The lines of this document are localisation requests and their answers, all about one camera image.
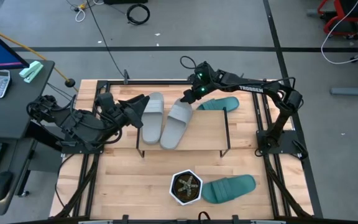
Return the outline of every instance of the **concrete floor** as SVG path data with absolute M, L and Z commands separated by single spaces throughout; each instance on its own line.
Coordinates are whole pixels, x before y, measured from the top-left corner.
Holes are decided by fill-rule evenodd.
M 79 4 L 80 0 L 71 0 Z M 270 8 L 281 47 L 318 48 L 325 35 L 323 22 L 305 16 L 320 0 L 270 0 Z M 125 16 L 111 6 L 93 7 L 96 19 L 111 47 L 239 46 L 274 47 L 264 2 L 256 0 L 150 0 L 152 15 L 143 26 L 127 24 Z M 126 11 L 128 5 L 115 6 Z M 63 0 L 8 0 L 0 8 L 0 31 L 30 47 L 51 47 L 41 52 L 68 77 L 120 78 L 103 47 L 90 11 L 82 23 Z M 358 47 L 358 41 L 330 39 L 328 47 Z M 76 52 L 57 52 L 54 47 L 83 47 Z M 24 58 L 36 58 L 27 52 Z M 131 78 L 186 78 L 179 58 L 189 55 L 197 62 L 207 60 L 221 68 L 249 78 L 281 78 L 275 52 L 254 51 L 121 51 L 112 52 L 121 70 Z M 329 53 L 331 60 L 348 60 L 353 54 Z M 296 89 L 305 105 L 299 111 L 308 146 L 316 188 L 325 218 L 358 220 L 358 97 L 331 96 L 333 86 L 358 86 L 358 63 L 331 65 L 320 53 L 283 53 L 289 76 L 297 78 Z M 50 83 L 66 89 L 53 73 Z M 46 94 L 66 99 L 47 88 Z M 34 172 L 27 188 L 29 198 L 15 198 L 0 223 L 47 218 L 52 201 L 55 174 Z

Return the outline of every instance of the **green slide sandal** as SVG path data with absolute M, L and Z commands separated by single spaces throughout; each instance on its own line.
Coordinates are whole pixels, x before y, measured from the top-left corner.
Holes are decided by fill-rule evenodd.
M 251 175 L 222 178 L 203 185 L 201 195 L 209 203 L 223 203 L 245 195 L 256 188 Z
M 202 103 L 197 110 L 223 110 L 226 107 L 226 111 L 230 112 L 239 107 L 239 100 L 234 96 L 229 96 L 222 99 L 212 99 Z

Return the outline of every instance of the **white cable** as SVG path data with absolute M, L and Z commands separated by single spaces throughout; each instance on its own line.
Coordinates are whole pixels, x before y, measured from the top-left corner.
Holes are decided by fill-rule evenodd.
M 96 0 L 93 0 L 93 3 L 95 3 L 95 4 L 104 4 L 104 2 L 102 2 L 102 3 L 96 3 Z
M 84 10 L 82 10 L 82 9 L 80 9 L 80 8 L 78 8 L 78 10 L 79 10 L 79 11 L 77 12 L 77 15 L 75 16 L 75 21 L 76 21 L 76 22 L 82 22 L 82 21 L 85 19 L 86 14 L 85 14 Z M 78 20 L 78 15 L 80 15 L 81 12 L 84 14 L 84 17 L 83 17 L 82 19 Z
M 323 51 L 323 47 L 324 45 L 326 44 L 329 36 L 332 34 L 332 32 L 334 31 L 334 29 L 344 20 L 346 19 L 352 12 L 353 10 L 356 8 L 356 6 L 358 5 L 358 1 L 354 4 L 353 8 L 349 11 L 349 13 L 343 17 L 343 19 L 341 19 L 332 29 L 331 31 L 329 31 L 329 34 L 327 35 L 326 39 L 324 40 L 322 46 L 321 46 L 321 53 L 323 54 L 323 57 L 329 62 L 329 63 L 332 63 L 332 64 L 335 64 L 335 65 L 343 65 L 343 64 L 346 64 L 346 63 L 350 63 L 350 62 L 354 62 L 354 61 L 357 61 L 358 58 L 355 58 L 355 59 L 352 59 L 352 60 L 349 60 L 349 61 L 346 61 L 346 62 L 332 62 L 330 61 L 327 56 L 324 54 L 324 51 Z

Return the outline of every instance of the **wooden surface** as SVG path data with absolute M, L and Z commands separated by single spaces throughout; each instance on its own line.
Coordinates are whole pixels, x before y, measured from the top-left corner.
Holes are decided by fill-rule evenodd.
M 96 82 L 97 80 L 81 82 L 77 109 L 91 110 Z M 169 110 L 187 88 L 185 85 L 114 85 L 111 92 L 115 100 L 127 100 L 138 94 L 148 95 L 159 91 L 164 95 L 165 110 Z M 136 128 L 125 127 L 122 139 L 116 144 L 107 145 L 100 157 L 91 218 L 121 219 L 126 214 L 130 219 L 197 219 L 197 214 L 201 211 L 208 212 L 212 219 L 231 219 L 235 214 L 240 219 L 272 218 L 264 163 L 260 157 L 254 155 L 257 147 L 257 123 L 251 94 L 242 91 L 215 91 L 201 102 L 193 103 L 192 107 L 196 108 L 210 98 L 226 96 L 236 96 L 240 106 L 228 113 L 232 150 L 223 158 L 219 157 L 218 151 L 151 150 L 145 152 L 143 159 L 135 150 Z M 279 111 L 271 101 L 269 105 L 272 119 L 275 120 Z M 307 212 L 313 213 L 301 162 L 289 155 L 280 155 L 280 158 L 288 190 Z M 62 167 L 57 189 L 64 202 L 70 199 L 77 188 L 81 162 L 82 155 L 75 155 Z M 172 174 L 186 169 L 194 171 L 204 182 L 250 174 L 255 178 L 257 186 L 251 193 L 219 205 L 201 199 L 194 204 L 181 206 L 168 191 Z M 278 190 L 276 194 L 282 211 Z M 83 214 L 85 208 L 86 195 L 83 196 L 80 214 Z M 61 209 L 55 196 L 50 215 L 55 215 Z

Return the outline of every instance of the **desk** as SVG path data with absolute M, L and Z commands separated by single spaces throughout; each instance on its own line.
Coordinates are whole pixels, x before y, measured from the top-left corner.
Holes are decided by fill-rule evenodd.
M 55 66 L 53 61 L 40 62 L 44 67 L 31 83 L 19 76 L 21 69 L 10 70 L 12 83 L 5 97 L 0 99 L 0 138 L 23 138 L 30 123 L 25 107 L 42 94 Z
M 164 95 L 165 110 L 169 110 L 173 102 L 182 96 L 188 85 L 153 85 L 153 81 L 144 81 L 143 85 L 132 85 L 137 80 L 130 80 L 130 85 L 112 85 L 114 99 L 127 100 L 138 94 L 148 95 L 159 91 Z M 91 110 L 95 97 L 97 80 L 83 80 L 77 97 L 76 109 Z M 123 128 L 122 139 L 113 145 L 106 145 L 100 155 L 96 185 L 93 195 L 91 219 L 121 219 L 129 215 L 131 220 L 172 220 L 177 218 L 197 219 L 201 211 L 206 211 L 214 220 L 230 220 L 232 215 L 240 219 L 273 218 L 270 204 L 267 177 L 263 159 L 255 157 L 257 147 L 255 118 L 252 95 L 237 91 L 223 93 L 215 91 L 205 96 L 200 103 L 210 98 L 236 96 L 240 106 L 227 114 L 231 139 L 231 150 L 220 158 L 217 151 L 163 151 L 149 150 L 141 158 L 136 151 L 136 128 Z M 279 110 L 269 101 L 273 120 Z M 291 129 L 290 122 L 285 126 Z M 297 202 L 310 214 L 313 214 L 311 200 L 306 185 L 301 162 L 290 156 L 280 155 L 283 175 L 288 190 Z M 75 155 L 65 163 L 60 171 L 57 189 L 64 202 L 67 202 L 77 188 L 83 156 Z M 200 200 L 194 204 L 180 206 L 168 193 L 172 174 L 191 169 L 204 182 L 222 177 L 242 174 L 253 175 L 256 189 L 235 200 L 214 205 Z M 276 195 L 280 214 L 283 206 L 278 189 Z M 87 192 L 85 190 L 80 207 L 80 215 L 84 214 Z M 50 215 L 62 209 L 57 197 L 53 199 Z
M 36 140 L 24 137 L 30 124 L 25 107 L 42 94 L 55 65 L 52 61 L 40 62 L 44 68 L 31 83 L 24 82 L 19 76 L 20 69 L 11 70 L 12 83 L 7 95 L 0 99 L 0 142 L 7 144 L 0 161 L 0 173 L 9 170 L 14 175 L 7 197 L 0 201 L 0 215 L 6 213 L 13 195 L 17 193 L 17 186 L 27 182 L 27 166 Z

